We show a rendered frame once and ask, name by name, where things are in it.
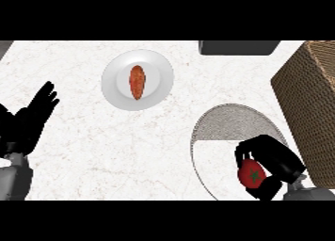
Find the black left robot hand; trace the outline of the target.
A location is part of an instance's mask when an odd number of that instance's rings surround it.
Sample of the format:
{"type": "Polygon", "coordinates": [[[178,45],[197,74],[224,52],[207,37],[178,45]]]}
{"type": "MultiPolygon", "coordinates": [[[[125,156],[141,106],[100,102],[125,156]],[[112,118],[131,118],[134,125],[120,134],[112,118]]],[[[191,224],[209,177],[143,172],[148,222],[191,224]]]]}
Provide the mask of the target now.
{"type": "Polygon", "coordinates": [[[54,84],[47,82],[29,105],[14,114],[0,104],[0,158],[11,153],[27,155],[33,151],[44,124],[58,102],[54,84]]]}

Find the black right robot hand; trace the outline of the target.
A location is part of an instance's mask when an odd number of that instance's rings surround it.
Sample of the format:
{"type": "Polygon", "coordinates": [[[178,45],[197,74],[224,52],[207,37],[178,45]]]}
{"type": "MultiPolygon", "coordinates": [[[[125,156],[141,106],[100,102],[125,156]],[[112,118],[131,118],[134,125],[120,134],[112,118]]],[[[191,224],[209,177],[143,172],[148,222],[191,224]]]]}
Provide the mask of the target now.
{"type": "Polygon", "coordinates": [[[250,156],[271,176],[258,188],[246,188],[246,191],[261,201],[269,201],[281,183],[290,185],[296,181],[305,171],[305,165],[286,145],[268,135],[259,135],[238,143],[234,151],[237,168],[241,168],[243,160],[250,156]]]}

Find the red tomato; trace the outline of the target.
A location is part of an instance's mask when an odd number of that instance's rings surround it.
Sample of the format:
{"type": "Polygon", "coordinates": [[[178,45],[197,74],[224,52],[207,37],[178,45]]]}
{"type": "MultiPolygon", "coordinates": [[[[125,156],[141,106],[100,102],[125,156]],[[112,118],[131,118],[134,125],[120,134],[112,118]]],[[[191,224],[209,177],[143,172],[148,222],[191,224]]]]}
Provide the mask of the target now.
{"type": "Polygon", "coordinates": [[[237,170],[237,178],[240,184],[246,188],[258,188],[266,178],[265,171],[255,160],[244,159],[241,161],[241,168],[237,170]]]}

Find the grey round placemat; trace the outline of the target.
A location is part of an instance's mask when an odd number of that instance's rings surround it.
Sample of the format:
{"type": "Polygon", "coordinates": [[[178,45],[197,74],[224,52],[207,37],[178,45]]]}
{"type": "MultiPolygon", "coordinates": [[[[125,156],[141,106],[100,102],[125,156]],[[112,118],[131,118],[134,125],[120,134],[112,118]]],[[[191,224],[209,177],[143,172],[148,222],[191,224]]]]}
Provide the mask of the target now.
{"type": "Polygon", "coordinates": [[[250,200],[237,180],[234,149],[259,135],[286,139],[266,116],[240,104],[221,104],[200,116],[190,139],[191,163],[206,193],[218,201],[250,200]]]}

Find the brown wicker basket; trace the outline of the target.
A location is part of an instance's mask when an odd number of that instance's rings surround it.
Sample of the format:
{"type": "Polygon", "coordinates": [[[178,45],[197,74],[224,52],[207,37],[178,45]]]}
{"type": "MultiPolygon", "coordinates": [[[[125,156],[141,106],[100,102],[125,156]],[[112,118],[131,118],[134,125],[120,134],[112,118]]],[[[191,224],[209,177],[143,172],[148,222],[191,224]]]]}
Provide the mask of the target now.
{"type": "Polygon", "coordinates": [[[335,189],[335,40],[303,42],[271,86],[312,184],[335,189]]]}

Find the orange sweet potato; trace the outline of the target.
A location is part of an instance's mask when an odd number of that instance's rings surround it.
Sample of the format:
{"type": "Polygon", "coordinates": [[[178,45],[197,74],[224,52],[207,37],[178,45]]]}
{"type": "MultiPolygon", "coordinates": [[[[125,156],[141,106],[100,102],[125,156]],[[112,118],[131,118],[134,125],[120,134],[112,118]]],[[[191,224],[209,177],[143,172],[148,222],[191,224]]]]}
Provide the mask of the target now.
{"type": "Polygon", "coordinates": [[[145,74],[143,68],[135,65],[131,68],[129,85],[131,85],[131,96],[135,100],[141,98],[145,83],[145,74]]]}

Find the white round plate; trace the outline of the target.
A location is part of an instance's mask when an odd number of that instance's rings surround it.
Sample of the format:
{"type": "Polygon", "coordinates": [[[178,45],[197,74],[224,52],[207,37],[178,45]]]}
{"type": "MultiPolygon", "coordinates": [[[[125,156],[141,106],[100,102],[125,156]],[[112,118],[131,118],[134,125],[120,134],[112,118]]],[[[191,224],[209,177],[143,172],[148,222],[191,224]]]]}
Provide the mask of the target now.
{"type": "Polygon", "coordinates": [[[172,85],[171,63],[154,51],[128,51],[106,66],[101,90],[109,103],[122,110],[138,111],[159,104],[172,85]]]}

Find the dark grey appliance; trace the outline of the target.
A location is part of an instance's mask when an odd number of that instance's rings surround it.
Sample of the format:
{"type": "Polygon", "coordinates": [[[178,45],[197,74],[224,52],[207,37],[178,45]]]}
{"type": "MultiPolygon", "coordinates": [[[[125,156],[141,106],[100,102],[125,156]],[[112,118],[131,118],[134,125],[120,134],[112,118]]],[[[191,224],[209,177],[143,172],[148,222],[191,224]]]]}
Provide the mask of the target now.
{"type": "Polygon", "coordinates": [[[200,40],[199,52],[204,56],[266,56],[278,40],[200,40]]]}

